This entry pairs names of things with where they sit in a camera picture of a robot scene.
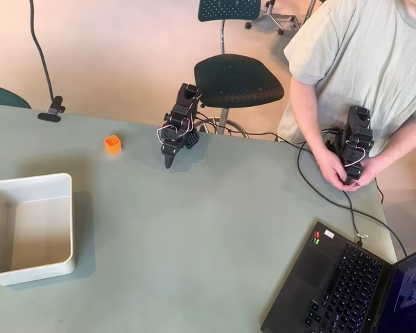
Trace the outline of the person's right hand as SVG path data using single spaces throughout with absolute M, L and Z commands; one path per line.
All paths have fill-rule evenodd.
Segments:
M 347 174 L 337 155 L 325 150 L 315 153 L 315 159 L 324 179 L 340 191 L 351 191 L 355 184 L 346 184 Z

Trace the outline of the person's left hand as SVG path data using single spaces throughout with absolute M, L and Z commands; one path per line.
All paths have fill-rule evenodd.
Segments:
M 353 180 L 347 191 L 356 191 L 370 184 L 381 172 L 381 163 L 376 158 L 369 158 L 361 162 L 362 173 L 358 180 Z

